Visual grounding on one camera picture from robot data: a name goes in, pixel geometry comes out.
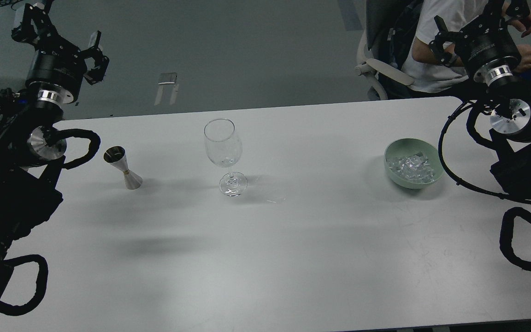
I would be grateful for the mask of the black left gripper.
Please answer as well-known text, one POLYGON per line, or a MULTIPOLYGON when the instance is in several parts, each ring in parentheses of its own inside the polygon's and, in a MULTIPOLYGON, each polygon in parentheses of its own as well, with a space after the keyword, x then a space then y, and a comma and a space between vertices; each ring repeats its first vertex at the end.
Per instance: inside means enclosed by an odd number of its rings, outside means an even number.
POLYGON ((15 42, 36 46, 25 87, 59 92, 62 103, 78 100, 83 77, 90 85, 102 82, 109 67, 109 57, 100 46, 101 31, 90 36, 86 50, 80 50, 61 36, 40 39, 52 23, 49 13, 52 4, 24 4, 15 15, 11 37, 15 42), (85 59, 92 59, 94 66, 86 67, 85 59))

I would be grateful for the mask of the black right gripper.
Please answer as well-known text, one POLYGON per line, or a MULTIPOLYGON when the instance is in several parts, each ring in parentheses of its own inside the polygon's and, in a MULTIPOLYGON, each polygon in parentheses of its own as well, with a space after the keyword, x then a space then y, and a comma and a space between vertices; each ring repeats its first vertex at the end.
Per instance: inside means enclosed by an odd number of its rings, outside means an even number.
POLYGON ((487 19, 479 17, 466 25, 450 31, 444 19, 434 17, 437 33, 429 44, 437 65, 463 67, 468 77, 478 83, 510 83, 512 69, 518 67, 522 56, 505 25, 521 24, 531 27, 530 7, 526 0, 489 0, 484 7, 487 19))

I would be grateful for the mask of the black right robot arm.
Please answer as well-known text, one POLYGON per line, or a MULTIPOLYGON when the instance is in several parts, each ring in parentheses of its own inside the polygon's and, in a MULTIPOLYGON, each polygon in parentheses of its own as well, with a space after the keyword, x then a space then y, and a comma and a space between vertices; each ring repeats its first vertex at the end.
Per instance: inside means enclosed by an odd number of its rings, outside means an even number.
MULTIPOLYGON (((437 34, 429 46, 441 65, 452 65, 455 55, 463 61, 466 72, 478 83, 486 84, 486 95, 465 101, 449 116, 438 141, 438 157, 444 171, 472 191, 531 205, 531 76, 528 80, 514 74, 522 57, 507 26, 529 16, 525 0, 513 0, 502 15, 504 2, 491 0, 483 13, 459 31, 449 31, 436 16, 437 34), (444 44, 455 45, 455 53, 444 44), (501 193, 474 186, 451 172, 443 157, 442 144, 448 127, 464 111, 469 111, 466 130, 483 147, 495 151, 498 161, 490 168, 501 193)), ((517 217, 531 224, 531 212, 521 207, 507 210, 501 223, 499 244, 504 257, 512 264, 531 272, 531 262, 516 256, 512 248, 517 217)))

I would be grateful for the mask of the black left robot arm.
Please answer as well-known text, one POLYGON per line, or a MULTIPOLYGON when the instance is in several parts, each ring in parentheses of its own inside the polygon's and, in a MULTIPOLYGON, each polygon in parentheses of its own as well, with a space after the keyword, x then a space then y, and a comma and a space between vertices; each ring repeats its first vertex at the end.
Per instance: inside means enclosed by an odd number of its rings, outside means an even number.
POLYGON ((100 137, 90 130, 57 130, 63 105, 78 100, 82 83, 105 78, 109 57, 101 32, 82 50, 63 38, 50 19, 51 0, 27 3, 16 16, 12 39, 35 49, 25 87, 0 92, 0 313, 34 310, 47 290, 48 263, 38 254, 6 258, 11 244, 48 221, 63 201, 56 185, 62 170, 92 160, 100 137))

